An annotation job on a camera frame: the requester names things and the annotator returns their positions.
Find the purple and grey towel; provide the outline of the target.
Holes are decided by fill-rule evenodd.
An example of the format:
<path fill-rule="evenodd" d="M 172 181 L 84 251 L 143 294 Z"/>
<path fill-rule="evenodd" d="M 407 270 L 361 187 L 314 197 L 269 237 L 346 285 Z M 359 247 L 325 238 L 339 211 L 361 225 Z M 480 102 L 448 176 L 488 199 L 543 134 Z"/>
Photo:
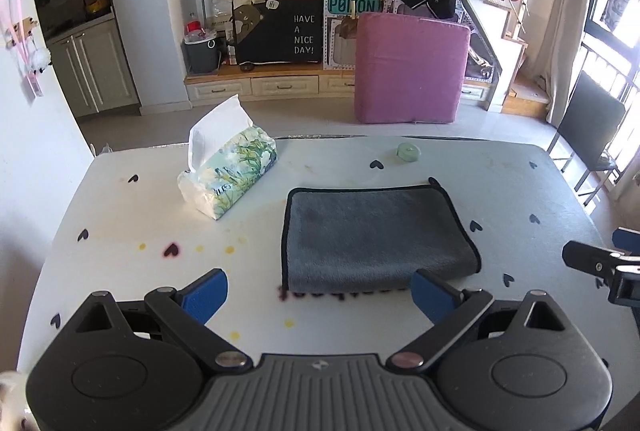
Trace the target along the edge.
<path fill-rule="evenodd" d="M 482 269 L 480 251 L 435 179 L 399 188 L 294 188 L 288 193 L 281 238 L 283 291 L 401 290 L 418 269 L 444 281 Z"/>

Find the black folding chair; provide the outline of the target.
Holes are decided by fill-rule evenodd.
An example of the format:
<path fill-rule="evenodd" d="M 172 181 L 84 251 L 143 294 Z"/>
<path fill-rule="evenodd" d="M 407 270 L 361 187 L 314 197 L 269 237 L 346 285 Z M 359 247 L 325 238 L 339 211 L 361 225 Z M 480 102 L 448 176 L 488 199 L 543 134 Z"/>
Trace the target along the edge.
<path fill-rule="evenodd" d="M 564 117 L 555 130 L 547 153 L 551 154 L 556 143 L 563 139 L 570 147 L 570 156 L 554 158 L 555 162 L 563 162 L 561 171 L 564 172 L 575 157 L 584 164 L 585 171 L 574 186 L 574 192 L 586 197 L 585 207 L 601 191 L 608 177 L 618 170 L 617 162 L 608 152 L 608 144 L 613 141 L 625 114 L 622 102 L 584 72 L 579 74 Z M 593 173 L 603 173 L 604 177 L 593 191 L 579 193 L 582 184 Z"/>

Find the floral tissue pack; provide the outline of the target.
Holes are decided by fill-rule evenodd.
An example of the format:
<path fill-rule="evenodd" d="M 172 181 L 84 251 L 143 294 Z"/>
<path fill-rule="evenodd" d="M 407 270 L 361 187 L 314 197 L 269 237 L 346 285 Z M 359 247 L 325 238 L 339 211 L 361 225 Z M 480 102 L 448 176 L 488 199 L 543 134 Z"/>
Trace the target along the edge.
<path fill-rule="evenodd" d="M 178 188 L 187 204 L 218 220 L 276 163 L 276 140 L 254 121 L 233 95 L 190 130 L 188 169 Z"/>

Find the small green round dish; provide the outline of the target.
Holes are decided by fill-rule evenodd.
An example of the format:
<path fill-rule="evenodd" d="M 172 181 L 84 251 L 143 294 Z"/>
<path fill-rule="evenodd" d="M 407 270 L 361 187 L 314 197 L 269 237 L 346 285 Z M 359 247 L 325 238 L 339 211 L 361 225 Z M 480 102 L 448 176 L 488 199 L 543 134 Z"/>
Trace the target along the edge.
<path fill-rule="evenodd" d="M 397 146 L 396 156 L 403 162 L 417 162 L 421 157 L 421 150 L 412 143 L 404 142 Z"/>

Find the cream drawer sideboard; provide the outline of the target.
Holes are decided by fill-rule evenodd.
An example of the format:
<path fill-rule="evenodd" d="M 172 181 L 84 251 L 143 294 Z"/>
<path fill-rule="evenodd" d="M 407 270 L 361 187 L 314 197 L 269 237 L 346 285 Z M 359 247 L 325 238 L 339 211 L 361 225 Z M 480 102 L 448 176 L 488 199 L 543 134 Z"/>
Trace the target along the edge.
<path fill-rule="evenodd" d="M 215 73 L 186 76 L 184 85 L 193 106 L 218 105 L 233 95 L 244 102 L 350 99 L 355 72 L 321 64 L 260 65 L 252 70 L 222 65 Z"/>

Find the grey bucket with red lid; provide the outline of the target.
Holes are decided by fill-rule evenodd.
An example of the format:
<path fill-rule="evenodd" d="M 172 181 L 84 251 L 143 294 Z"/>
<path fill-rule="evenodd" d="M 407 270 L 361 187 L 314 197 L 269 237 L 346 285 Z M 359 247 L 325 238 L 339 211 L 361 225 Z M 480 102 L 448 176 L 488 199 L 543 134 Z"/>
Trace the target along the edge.
<path fill-rule="evenodd" d="M 216 73 L 221 66 L 222 53 L 218 47 L 218 35 L 214 30 L 205 28 L 194 14 L 184 25 L 182 40 L 186 68 L 191 74 L 204 75 Z"/>

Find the wooden staircase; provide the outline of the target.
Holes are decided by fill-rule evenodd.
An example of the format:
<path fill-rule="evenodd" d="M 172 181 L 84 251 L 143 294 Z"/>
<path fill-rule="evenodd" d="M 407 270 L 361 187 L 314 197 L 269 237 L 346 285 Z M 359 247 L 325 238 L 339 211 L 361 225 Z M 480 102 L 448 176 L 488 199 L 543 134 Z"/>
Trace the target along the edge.
<path fill-rule="evenodd" d="M 528 43 L 520 7 L 510 0 L 462 0 L 473 24 L 465 99 L 491 113 L 540 119 L 549 103 L 546 92 L 526 78 L 523 66 Z"/>

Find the grey kitchen cabinet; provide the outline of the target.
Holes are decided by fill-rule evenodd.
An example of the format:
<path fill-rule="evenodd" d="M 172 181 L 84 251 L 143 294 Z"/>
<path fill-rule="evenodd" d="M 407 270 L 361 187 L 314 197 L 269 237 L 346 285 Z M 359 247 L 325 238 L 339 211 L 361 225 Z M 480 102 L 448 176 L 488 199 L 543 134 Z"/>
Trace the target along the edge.
<path fill-rule="evenodd" d="M 139 105 L 114 18 L 72 29 L 50 41 L 48 48 L 75 118 Z"/>

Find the black have a nice day box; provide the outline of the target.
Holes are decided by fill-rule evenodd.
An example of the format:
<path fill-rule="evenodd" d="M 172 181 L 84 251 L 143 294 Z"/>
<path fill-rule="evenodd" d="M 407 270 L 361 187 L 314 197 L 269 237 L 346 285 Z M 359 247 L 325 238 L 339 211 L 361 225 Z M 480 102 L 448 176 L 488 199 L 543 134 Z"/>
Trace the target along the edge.
<path fill-rule="evenodd" d="M 321 0 L 266 0 L 233 10 L 240 64 L 318 64 L 322 58 Z"/>

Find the teal poison sign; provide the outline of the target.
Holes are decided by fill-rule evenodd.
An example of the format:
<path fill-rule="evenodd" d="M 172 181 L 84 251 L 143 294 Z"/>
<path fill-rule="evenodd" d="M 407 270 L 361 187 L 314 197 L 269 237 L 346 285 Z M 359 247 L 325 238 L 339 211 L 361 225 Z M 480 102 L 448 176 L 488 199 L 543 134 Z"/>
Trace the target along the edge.
<path fill-rule="evenodd" d="M 359 16 L 382 12 L 383 6 L 384 0 L 326 0 L 324 12 L 327 17 Z"/>

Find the pink wall hanging ribbon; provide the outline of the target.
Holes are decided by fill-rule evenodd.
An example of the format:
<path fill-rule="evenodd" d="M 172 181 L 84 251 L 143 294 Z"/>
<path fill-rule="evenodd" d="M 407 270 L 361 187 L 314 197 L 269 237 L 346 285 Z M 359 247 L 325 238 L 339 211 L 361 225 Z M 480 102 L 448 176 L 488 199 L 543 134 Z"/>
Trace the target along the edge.
<path fill-rule="evenodd" d="M 14 51 L 32 94 L 41 98 L 43 90 L 39 77 L 51 66 L 51 52 L 39 47 L 34 29 L 39 23 L 23 14 L 23 0 L 1 0 L 1 38 L 9 51 Z"/>

